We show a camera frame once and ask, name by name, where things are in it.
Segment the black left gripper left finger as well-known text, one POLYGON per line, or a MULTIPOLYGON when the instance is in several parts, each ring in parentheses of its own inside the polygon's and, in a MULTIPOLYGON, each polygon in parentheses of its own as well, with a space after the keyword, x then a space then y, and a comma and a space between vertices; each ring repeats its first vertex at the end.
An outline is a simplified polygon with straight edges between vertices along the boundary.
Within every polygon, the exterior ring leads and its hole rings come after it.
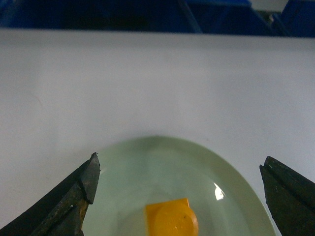
POLYGON ((2 236, 82 236, 100 175, 97 153, 28 210, 0 230, 2 236))

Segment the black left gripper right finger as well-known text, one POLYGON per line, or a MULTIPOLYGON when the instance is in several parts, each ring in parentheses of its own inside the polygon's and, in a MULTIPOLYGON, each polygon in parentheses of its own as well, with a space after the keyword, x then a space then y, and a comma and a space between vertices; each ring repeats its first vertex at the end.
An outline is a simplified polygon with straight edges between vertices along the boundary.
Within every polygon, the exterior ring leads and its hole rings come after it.
POLYGON ((266 204, 283 236, 315 234, 315 183, 268 156, 259 166, 266 204))

